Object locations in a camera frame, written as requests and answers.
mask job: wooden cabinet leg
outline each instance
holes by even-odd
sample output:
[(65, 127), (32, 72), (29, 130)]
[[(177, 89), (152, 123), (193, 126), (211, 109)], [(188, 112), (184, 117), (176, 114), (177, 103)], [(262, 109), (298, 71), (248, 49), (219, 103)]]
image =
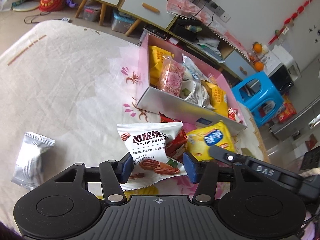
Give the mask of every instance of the wooden cabinet leg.
[(136, 19), (136, 21), (131, 25), (129, 30), (127, 30), (127, 32), (125, 33), (125, 36), (129, 36), (134, 31), (134, 29), (140, 24), (140, 22), (140, 19)]
[(107, 9), (107, 4), (103, 3), (101, 7), (101, 13), (100, 13), (100, 21), (99, 21), (100, 26), (103, 26), (104, 16), (106, 15), (106, 9)]
[(82, 2), (79, 5), (79, 8), (78, 8), (78, 10), (76, 12), (75, 18), (79, 17), (79, 14), (81, 13), (81, 11), (82, 11), (83, 7), (85, 6), (86, 2), (87, 2), (87, 0), (82, 0)]

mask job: pink wrapped snack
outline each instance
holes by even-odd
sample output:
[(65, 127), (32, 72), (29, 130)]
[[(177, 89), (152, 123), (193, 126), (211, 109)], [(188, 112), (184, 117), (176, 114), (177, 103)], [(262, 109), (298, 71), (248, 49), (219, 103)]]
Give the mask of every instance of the pink wrapped snack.
[(185, 68), (171, 57), (163, 62), (158, 89), (168, 94), (179, 96)]

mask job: yellow snack package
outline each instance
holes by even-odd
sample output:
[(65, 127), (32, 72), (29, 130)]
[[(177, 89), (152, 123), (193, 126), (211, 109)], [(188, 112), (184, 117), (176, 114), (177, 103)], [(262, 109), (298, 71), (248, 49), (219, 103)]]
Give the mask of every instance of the yellow snack package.
[(172, 58), (174, 57), (171, 52), (168, 52), (156, 46), (149, 46), (150, 84), (154, 85), (155, 87), (158, 86), (164, 56), (170, 56)]
[(211, 84), (206, 81), (201, 81), (201, 84), (207, 90), (210, 97), (210, 104), (214, 108), (214, 112), (228, 117), (228, 102), (227, 94), (217, 85)]
[(215, 125), (196, 129), (187, 133), (187, 150), (198, 160), (212, 160), (209, 148), (212, 145), (222, 147), (230, 152), (235, 151), (231, 135), (223, 122)]

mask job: blue plastic stool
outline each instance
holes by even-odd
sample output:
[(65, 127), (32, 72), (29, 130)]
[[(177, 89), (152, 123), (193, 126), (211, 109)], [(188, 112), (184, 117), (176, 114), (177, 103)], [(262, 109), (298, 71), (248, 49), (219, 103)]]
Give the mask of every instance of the blue plastic stool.
[[(259, 80), (261, 87), (260, 90), (255, 94), (248, 95), (242, 90), (242, 87), (253, 80)], [(254, 120), (258, 127), (268, 122), (275, 115), (276, 111), (278, 111), (278, 109), (282, 106), (284, 101), (279, 91), (263, 71), (246, 78), (231, 90), (236, 100), (245, 105), (253, 114)], [(275, 106), (264, 117), (261, 117), (259, 108), (268, 101), (273, 101)]]

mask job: snack box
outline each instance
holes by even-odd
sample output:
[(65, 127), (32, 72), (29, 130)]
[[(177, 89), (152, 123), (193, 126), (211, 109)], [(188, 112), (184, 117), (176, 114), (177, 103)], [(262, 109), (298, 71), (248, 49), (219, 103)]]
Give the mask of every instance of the snack box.
[[(196, 106), (182, 98), (170, 95), (150, 86), (149, 79), (149, 46), (157, 46), (174, 54), (174, 60), (182, 63), (182, 54), (188, 56), (197, 65), (197, 67), (206, 76), (212, 74), (221, 89), (227, 94), (228, 107), (238, 109), (238, 114), (242, 123), (233, 121), (225, 116), (217, 114), (212, 110)], [(228, 127), (231, 135), (237, 135), (247, 128), (243, 114), (236, 101), (226, 79), (216, 69), (198, 59), (197, 57), (187, 53), (186, 51), (174, 46), (173, 44), (161, 40), (153, 35), (147, 34), (141, 44), (138, 62), (138, 76), (140, 82), (137, 85), (137, 107), (153, 113), (162, 114), (172, 119), (177, 119), (190, 124), (196, 124), (201, 127), (213, 125), (222, 120)]]

